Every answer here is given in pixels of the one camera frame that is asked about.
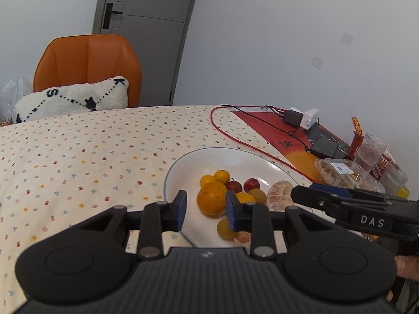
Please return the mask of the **person's right hand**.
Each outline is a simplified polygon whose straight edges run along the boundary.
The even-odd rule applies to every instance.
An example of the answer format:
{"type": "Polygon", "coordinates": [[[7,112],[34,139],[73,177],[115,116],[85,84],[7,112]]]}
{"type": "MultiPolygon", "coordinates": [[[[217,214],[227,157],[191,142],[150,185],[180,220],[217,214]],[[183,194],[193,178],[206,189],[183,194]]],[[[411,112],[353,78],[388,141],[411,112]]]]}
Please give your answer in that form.
{"type": "Polygon", "coordinates": [[[397,267],[397,276],[406,279],[397,305],[406,307],[418,296],[418,256],[395,256],[394,262],[397,267]]]}

